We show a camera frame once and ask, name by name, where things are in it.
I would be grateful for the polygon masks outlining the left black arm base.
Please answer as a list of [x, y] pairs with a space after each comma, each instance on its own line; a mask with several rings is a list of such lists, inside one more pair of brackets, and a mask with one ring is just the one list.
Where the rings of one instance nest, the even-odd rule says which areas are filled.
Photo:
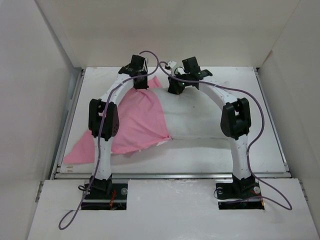
[[128, 196], [127, 182], [113, 182], [110, 178], [108, 180], [94, 179], [90, 186], [85, 200], [111, 200], [114, 197], [116, 201], [125, 201]]

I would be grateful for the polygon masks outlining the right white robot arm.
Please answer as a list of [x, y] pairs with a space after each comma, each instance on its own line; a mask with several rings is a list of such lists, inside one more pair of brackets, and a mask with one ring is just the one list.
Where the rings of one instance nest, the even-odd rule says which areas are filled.
[[247, 161], [248, 134], [251, 127], [250, 103], [246, 98], [237, 98], [213, 79], [213, 74], [202, 70], [195, 57], [183, 60], [184, 73], [174, 61], [165, 64], [170, 71], [169, 93], [179, 95], [192, 86], [206, 94], [222, 111], [220, 129], [227, 137], [232, 156], [232, 182], [216, 183], [217, 198], [220, 200], [240, 199], [254, 186], [255, 179]]

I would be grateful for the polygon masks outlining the pink pillowcase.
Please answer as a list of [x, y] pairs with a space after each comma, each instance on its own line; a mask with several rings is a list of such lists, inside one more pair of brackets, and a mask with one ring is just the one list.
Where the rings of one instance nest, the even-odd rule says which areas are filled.
[[[162, 88], [154, 76], [148, 80], [148, 89], [130, 89], [117, 106], [119, 130], [113, 139], [113, 156], [140, 152], [171, 140], [164, 111], [152, 89]], [[65, 164], [91, 164], [95, 161], [94, 137], [85, 124], [77, 132], [82, 134], [64, 157]]]

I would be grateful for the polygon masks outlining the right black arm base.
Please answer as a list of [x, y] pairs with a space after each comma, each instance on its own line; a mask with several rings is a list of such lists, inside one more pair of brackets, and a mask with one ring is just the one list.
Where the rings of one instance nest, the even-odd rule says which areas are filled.
[[232, 174], [232, 181], [218, 179], [215, 181], [215, 187], [219, 200], [247, 199], [255, 196], [254, 188], [257, 187], [260, 190], [259, 183], [252, 175], [238, 179]]

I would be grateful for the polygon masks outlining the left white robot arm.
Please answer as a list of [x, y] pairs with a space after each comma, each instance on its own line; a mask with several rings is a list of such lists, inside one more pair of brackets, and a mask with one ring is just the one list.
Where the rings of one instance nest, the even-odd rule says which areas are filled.
[[95, 164], [90, 191], [103, 199], [112, 193], [111, 148], [120, 128], [118, 105], [132, 88], [148, 88], [147, 74], [147, 60], [132, 55], [130, 63], [119, 70], [110, 89], [99, 99], [93, 98], [89, 102], [88, 128], [94, 139]]

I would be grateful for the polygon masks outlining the white pillow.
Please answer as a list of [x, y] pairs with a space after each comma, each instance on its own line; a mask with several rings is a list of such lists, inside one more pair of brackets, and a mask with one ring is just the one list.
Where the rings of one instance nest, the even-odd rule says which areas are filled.
[[169, 135], [173, 139], [226, 139], [221, 130], [221, 109], [205, 93], [187, 87], [180, 94], [152, 89], [157, 96]]

